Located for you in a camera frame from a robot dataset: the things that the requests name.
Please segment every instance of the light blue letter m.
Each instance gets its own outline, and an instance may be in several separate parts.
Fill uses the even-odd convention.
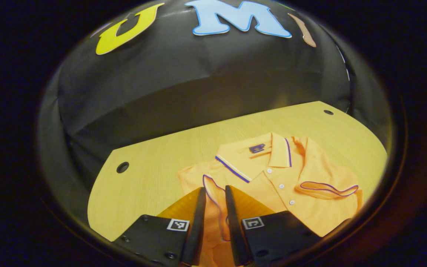
[[[228,25],[220,23],[217,16],[223,17],[237,29],[247,32],[251,25],[251,19],[255,17],[258,32],[291,38],[291,34],[281,26],[269,11],[269,7],[258,3],[243,1],[238,8],[225,4],[218,0],[196,0],[185,3],[193,6],[197,11],[199,26],[193,29],[195,35],[210,35],[225,33],[230,30]]]

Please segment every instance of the shirt label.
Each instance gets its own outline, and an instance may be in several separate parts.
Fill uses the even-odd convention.
[[[256,146],[252,146],[252,147],[249,147],[249,151],[251,153],[253,153],[253,154],[254,153],[258,153],[258,152],[264,150],[263,147],[265,147],[265,144],[259,144],[259,145],[256,145]]]

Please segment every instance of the polo shirt collar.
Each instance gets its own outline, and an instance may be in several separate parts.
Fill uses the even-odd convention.
[[[266,142],[271,142],[271,155],[267,166],[258,164],[236,152],[239,149],[253,147]],[[255,179],[268,166],[291,167],[289,142],[286,138],[274,132],[235,143],[223,144],[219,147],[215,158],[245,182]]]

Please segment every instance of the yellow letter u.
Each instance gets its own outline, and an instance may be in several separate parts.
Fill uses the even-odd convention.
[[[122,44],[128,42],[129,40],[136,37],[138,34],[146,30],[156,19],[156,12],[158,7],[164,5],[164,3],[148,7],[145,10],[142,10],[136,13],[136,16],[139,15],[138,23],[129,31],[124,34],[117,36],[116,33],[120,26],[126,22],[127,19],[118,22],[117,24],[109,27],[105,32],[100,34],[100,40],[96,46],[96,53],[98,55],[106,54],[110,51],[113,51],[115,48],[121,46]]]

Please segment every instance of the light wood surface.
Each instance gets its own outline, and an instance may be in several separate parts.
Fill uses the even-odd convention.
[[[203,125],[114,150],[90,193],[90,227],[114,241],[140,215],[157,215],[183,196],[178,180],[180,169],[214,159],[220,144],[268,132],[307,136],[317,142],[332,162],[356,172],[364,202],[380,182],[387,154],[378,138],[357,120],[330,105],[319,101],[304,103]],[[123,162],[129,162],[129,167],[119,174],[116,169]]]

